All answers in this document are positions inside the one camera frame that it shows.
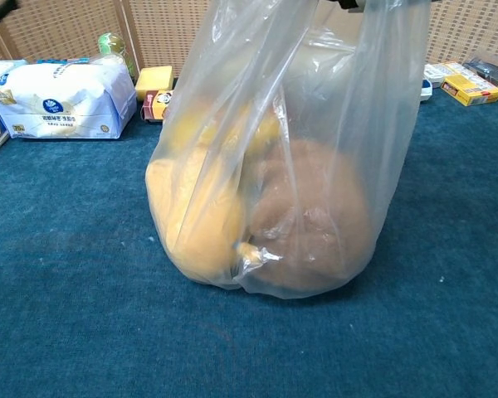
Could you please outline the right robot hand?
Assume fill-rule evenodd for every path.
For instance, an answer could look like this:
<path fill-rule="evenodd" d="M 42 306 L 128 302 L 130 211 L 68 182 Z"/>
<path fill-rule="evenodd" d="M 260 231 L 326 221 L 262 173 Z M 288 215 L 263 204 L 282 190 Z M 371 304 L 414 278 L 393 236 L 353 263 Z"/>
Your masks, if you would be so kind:
<path fill-rule="evenodd" d="M 337 0 L 339 6 L 347 12 L 364 12 L 366 10 L 391 10 L 397 7 L 415 7 L 431 4 L 437 0 Z"/>

